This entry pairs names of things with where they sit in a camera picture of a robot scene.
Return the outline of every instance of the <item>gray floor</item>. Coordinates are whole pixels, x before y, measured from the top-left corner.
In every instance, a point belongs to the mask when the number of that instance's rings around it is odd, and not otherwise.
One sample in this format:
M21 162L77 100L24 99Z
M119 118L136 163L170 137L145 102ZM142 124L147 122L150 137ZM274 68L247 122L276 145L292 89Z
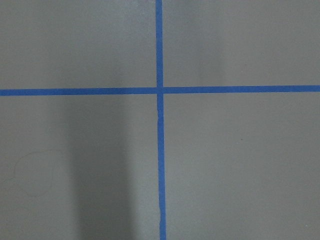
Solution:
M164 0L164 85L318 85L319 26L315 0ZM154 0L3 0L0 32L0 89L156 86ZM165 95L167 239L318 240L319 102ZM0 111L0 239L159 239L156 95Z

